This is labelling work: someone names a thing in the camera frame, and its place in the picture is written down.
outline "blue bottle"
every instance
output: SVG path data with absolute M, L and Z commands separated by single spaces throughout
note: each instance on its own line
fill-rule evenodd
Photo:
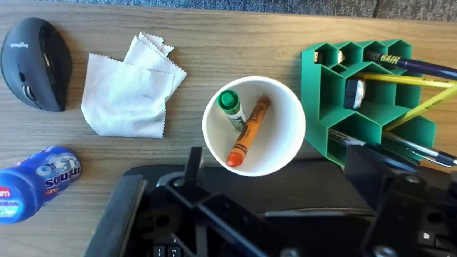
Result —
M 79 157 L 60 145 L 0 169 L 0 224 L 20 222 L 32 216 L 80 174 Z

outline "yellow pencil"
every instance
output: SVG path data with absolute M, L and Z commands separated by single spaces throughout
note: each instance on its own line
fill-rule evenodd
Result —
M 447 89 L 442 91 L 440 94 L 429 98 L 427 101 L 416 105 L 415 108 L 409 109 L 405 115 L 402 115 L 399 119 L 393 121 L 390 125 L 387 125 L 385 129 L 390 131 L 403 122 L 426 112 L 429 108 L 435 107 L 436 104 L 446 101 L 457 94 L 457 82 L 453 82 L 453 87 L 449 87 Z
M 377 74 L 377 72 L 357 72 L 355 74 L 355 77 L 362 79 L 377 79 L 377 81 L 399 82 L 406 85 L 426 85 L 426 87 L 442 87 L 442 88 L 449 88 L 456 84 L 456 81 L 449 81 L 449 79 L 433 79 L 427 77 Z

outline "wooden desk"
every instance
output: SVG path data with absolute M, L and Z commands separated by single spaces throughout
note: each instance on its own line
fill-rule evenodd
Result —
M 0 38 L 20 18 L 43 17 L 62 31 L 75 59 L 65 112 L 20 102 L 0 81 L 0 167 L 52 144 L 75 148 L 82 178 L 33 218 L 0 226 L 2 255 L 80 255 L 99 222 L 115 182 L 126 169 L 155 162 L 185 164 L 192 145 L 205 145 L 200 119 L 219 87 L 262 74 L 300 92 L 300 51 L 319 41 L 405 38 L 415 57 L 457 65 L 456 22 L 363 19 L 203 9 L 156 9 L 0 1 Z M 176 45 L 172 59 L 189 77 L 167 104 L 166 138 L 99 137 L 86 124 L 80 101 L 87 52 L 123 58 L 135 34 L 147 31 Z M 439 124 L 437 148 L 457 154 L 457 98 L 427 114 Z M 317 152 L 303 145 L 299 157 Z

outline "computer mouse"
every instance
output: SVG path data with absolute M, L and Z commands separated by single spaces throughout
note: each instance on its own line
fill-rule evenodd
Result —
M 7 32 L 0 57 L 6 84 L 26 104 L 63 111 L 73 61 L 60 32 L 43 18 L 25 18 Z

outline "green desk organizer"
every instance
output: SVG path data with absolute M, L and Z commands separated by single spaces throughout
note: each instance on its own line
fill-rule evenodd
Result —
M 306 111 L 306 139 L 325 157 L 345 165 L 346 147 L 329 139 L 329 129 L 360 138 L 370 144 L 417 157 L 407 149 L 383 141 L 383 127 L 402 117 L 420 102 L 422 87 L 383 81 L 366 81 L 366 97 L 357 109 L 345 108 L 346 81 L 356 72 L 409 74 L 399 67 L 385 67 L 365 61 L 366 51 L 389 52 L 412 57 L 412 45 L 403 39 L 362 41 L 362 42 L 319 42 L 302 54 L 302 104 Z M 425 147 L 435 145 L 436 124 L 425 117 L 416 117 L 397 128 L 395 134 Z

